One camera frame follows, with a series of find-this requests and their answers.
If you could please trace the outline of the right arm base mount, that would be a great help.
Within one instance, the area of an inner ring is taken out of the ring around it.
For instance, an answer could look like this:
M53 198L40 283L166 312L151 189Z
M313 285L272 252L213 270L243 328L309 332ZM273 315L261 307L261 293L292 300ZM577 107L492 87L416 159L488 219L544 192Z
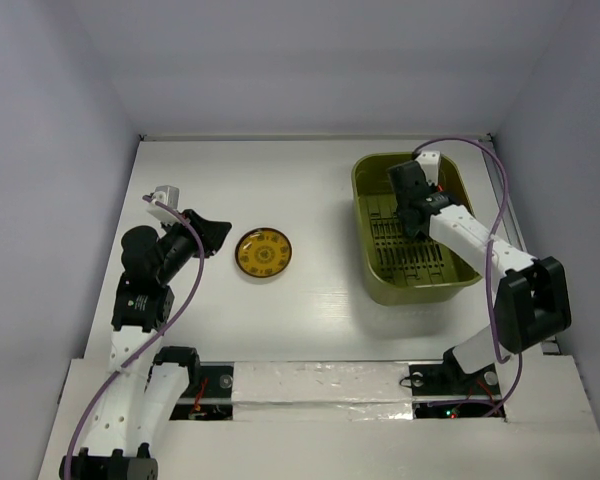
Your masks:
M502 394L494 364L472 374L452 372L442 363L412 364L399 385L411 392L418 420L504 418Z

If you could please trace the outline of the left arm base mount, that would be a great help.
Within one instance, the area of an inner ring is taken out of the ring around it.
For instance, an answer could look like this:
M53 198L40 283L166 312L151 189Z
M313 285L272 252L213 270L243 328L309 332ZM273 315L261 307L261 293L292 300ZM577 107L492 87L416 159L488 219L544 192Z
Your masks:
M190 385L176 402L171 421L229 421L233 419L234 364L203 363L200 381Z

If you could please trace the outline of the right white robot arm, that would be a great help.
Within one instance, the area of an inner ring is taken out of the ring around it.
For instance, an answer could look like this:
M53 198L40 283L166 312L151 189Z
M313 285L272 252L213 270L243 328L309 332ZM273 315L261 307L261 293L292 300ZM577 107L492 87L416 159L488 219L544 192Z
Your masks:
M442 384L462 392L478 371L567 330L572 317L564 266L491 232L439 188L438 170L437 160L409 160L387 175L404 234L442 244L483 276L489 325L445 352L440 368Z

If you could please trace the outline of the yellow patterned plate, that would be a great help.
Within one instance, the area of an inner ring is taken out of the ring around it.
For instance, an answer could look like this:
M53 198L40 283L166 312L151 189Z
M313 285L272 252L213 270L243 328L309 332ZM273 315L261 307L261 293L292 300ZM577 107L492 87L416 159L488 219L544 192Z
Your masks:
M249 277L269 279L290 264L293 247L280 230L260 227L246 232L238 241L234 258L239 270Z

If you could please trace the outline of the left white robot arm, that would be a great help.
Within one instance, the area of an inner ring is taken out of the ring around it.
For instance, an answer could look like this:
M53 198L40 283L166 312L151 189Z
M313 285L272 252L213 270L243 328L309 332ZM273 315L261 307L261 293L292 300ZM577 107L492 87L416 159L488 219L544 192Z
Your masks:
M156 212L163 228L141 225L121 239L123 272L116 288L106 379L89 401L59 466L62 479L155 479L159 433L181 395L201 383L193 347L163 337L186 310L175 308L171 280L192 258L205 261L232 226L195 211Z

